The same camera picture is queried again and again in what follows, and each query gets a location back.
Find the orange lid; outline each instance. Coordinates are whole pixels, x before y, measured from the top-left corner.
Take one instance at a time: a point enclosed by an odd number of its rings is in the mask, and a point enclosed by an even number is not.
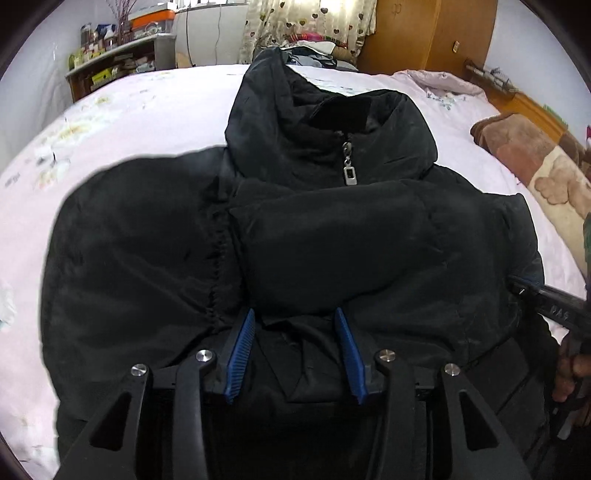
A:
[[[164,20],[174,20],[176,12],[174,10],[162,10],[153,14],[143,15],[131,21],[131,28],[141,28],[152,22],[161,22]]]

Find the black jacket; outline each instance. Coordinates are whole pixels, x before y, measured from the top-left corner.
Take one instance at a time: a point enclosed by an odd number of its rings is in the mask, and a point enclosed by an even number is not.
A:
[[[216,345],[248,305],[256,342],[237,411],[265,440],[287,429],[283,439],[301,444],[306,428],[323,438],[335,418],[339,441],[343,425],[356,439],[322,457],[307,452],[290,475],[312,478],[323,462],[347,459],[353,478],[366,461],[375,424],[339,413],[349,395],[331,322],[339,306],[380,348],[429,368],[478,368],[521,338],[519,365],[474,378],[501,419],[517,402],[509,416],[530,424],[506,422],[529,455],[546,414],[543,379],[527,363],[556,344],[505,287],[508,274],[543,281],[523,197],[483,194],[436,165],[408,96],[324,92],[279,49],[244,75],[226,139],[225,148],[127,161],[65,201],[41,302],[61,453],[131,365],[161,368]],[[346,142],[355,186],[343,177]],[[524,404],[515,392],[528,388]]]

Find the wooden wardrobe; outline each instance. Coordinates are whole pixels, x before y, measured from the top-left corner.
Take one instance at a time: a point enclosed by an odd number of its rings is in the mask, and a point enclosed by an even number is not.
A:
[[[433,70],[466,76],[466,59],[484,64],[497,0],[378,0],[376,33],[365,39],[357,67],[392,75]]]

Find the blue gripper pad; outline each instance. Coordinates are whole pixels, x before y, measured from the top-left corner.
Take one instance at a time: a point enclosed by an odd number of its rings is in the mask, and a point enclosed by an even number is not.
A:
[[[255,312],[250,309],[242,328],[238,334],[236,345],[228,361],[228,370],[226,373],[226,389],[224,396],[228,403],[232,403],[234,398],[240,393],[244,372],[248,363],[248,357],[251,354],[252,341],[255,338]]]
[[[345,362],[347,379],[349,380],[349,388],[351,389],[351,393],[357,397],[357,401],[361,405],[368,396],[368,390],[365,387],[365,369],[363,367],[361,355],[359,354],[359,349],[357,348],[357,344],[355,343],[355,339],[349,328],[347,318],[340,307],[337,308],[335,312],[335,328],[343,352],[343,360]]]

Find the hand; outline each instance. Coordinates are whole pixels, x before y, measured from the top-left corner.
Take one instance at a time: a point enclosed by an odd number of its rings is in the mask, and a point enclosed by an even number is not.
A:
[[[560,345],[556,378],[554,380],[554,401],[562,403],[574,391],[574,383],[578,378],[591,377],[591,355],[568,356],[569,337],[566,336]],[[591,423],[591,406],[589,402],[581,408],[579,416],[574,422],[577,426],[587,426]]]

